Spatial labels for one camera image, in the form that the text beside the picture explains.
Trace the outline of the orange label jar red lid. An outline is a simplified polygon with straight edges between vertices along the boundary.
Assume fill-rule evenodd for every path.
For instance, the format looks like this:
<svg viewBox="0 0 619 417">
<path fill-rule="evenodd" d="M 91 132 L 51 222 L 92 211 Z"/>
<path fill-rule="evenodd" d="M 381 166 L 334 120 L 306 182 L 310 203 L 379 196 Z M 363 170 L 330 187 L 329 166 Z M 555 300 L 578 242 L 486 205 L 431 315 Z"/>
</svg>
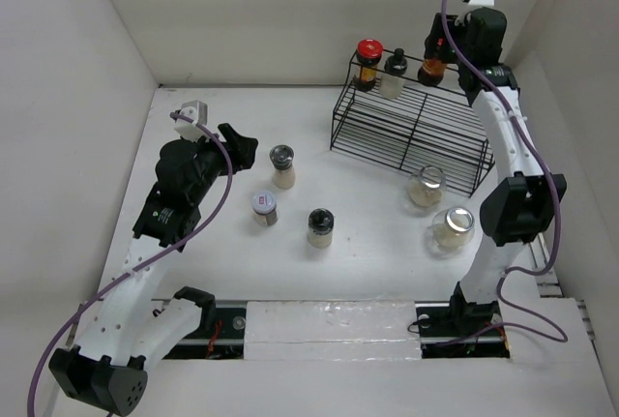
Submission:
<svg viewBox="0 0 619 417">
<path fill-rule="evenodd" d="M 425 86 L 438 86 L 447 70 L 448 64 L 442 59 L 444 39 L 439 37 L 436 41 L 426 41 L 424 60 L 417 72 L 418 80 Z"/>
</svg>

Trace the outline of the black pump cap salt bottle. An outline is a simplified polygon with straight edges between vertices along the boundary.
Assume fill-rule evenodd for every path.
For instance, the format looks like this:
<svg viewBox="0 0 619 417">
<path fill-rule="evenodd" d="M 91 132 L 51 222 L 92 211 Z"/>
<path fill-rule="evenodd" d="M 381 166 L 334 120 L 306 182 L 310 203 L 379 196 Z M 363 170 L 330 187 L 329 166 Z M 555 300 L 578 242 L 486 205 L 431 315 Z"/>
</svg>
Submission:
<svg viewBox="0 0 619 417">
<path fill-rule="evenodd" d="M 379 86 L 379 93 L 383 98 L 394 100 L 399 96 L 404 85 L 403 76 L 406 74 L 407 68 L 408 62 L 404 49 L 396 48 L 384 64 Z"/>
</svg>

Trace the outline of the dark sauce jar red lid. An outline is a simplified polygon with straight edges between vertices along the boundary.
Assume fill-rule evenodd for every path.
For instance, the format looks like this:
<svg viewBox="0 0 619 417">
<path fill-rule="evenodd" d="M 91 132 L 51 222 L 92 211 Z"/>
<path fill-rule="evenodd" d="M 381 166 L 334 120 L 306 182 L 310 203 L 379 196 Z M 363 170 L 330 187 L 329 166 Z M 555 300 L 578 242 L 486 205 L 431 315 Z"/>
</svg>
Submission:
<svg viewBox="0 0 619 417">
<path fill-rule="evenodd" d="M 363 39 L 358 42 L 355 56 L 359 71 L 353 77 L 353 81 L 359 91 L 368 92 L 373 89 L 383 50 L 383 44 L 376 39 Z"/>
</svg>

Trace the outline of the black knob cap salt bottle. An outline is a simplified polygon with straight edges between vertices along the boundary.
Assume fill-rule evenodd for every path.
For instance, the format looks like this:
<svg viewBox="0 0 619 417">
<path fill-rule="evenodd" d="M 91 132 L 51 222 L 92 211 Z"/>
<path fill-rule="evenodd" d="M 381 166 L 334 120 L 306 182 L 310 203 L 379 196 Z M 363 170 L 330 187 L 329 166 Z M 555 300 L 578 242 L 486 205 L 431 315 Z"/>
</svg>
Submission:
<svg viewBox="0 0 619 417">
<path fill-rule="evenodd" d="M 329 247 L 333 241 L 335 217 L 326 208 L 317 208 L 310 212 L 308 218 L 308 241 L 318 249 Z"/>
</svg>

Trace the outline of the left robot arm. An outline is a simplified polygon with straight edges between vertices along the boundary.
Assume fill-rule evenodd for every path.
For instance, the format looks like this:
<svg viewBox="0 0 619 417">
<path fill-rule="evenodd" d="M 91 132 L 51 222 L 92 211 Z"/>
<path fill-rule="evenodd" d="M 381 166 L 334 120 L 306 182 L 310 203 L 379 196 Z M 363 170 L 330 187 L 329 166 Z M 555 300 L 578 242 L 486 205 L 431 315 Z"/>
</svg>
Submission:
<svg viewBox="0 0 619 417">
<path fill-rule="evenodd" d="M 136 410 L 150 371 L 178 341 L 215 327 L 216 301 L 206 291 L 182 287 L 158 316 L 151 300 L 173 263 L 169 254 L 211 222 L 199 212 L 204 196 L 219 177 L 252 168 L 258 147 L 227 123 L 212 134 L 186 116 L 176 120 L 180 136 L 160 151 L 122 270 L 95 297 L 96 319 L 70 348 L 48 349 L 49 370 L 68 398 L 116 416 Z"/>
</svg>

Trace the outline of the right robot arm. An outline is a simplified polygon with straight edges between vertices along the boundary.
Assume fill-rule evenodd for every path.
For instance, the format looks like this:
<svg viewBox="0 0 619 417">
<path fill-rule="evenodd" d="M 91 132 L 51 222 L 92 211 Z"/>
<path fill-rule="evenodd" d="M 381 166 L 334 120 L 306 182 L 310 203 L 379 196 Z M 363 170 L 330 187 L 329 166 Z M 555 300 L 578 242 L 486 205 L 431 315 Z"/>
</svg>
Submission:
<svg viewBox="0 0 619 417">
<path fill-rule="evenodd" d="M 481 336 L 504 303 L 502 288 L 524 246 L 549 227 L 561 228 L 560 201 L 567 190 L 533 145 L 519 108 L 513 71 L 500 63 L 507 28 L 505 15 L 481 7 L 464 17 L 439 12 L 425 42 L 420 81 L 440 82 L 429 64 L 457 65 L 458 84 L 478 116 L 494 154 L 497 185 L 483 200 L 479 222 L 483 238 L 473 263 L 457 283 L 449 308 L 429 321 L 460 339 Z"/>
</svg>

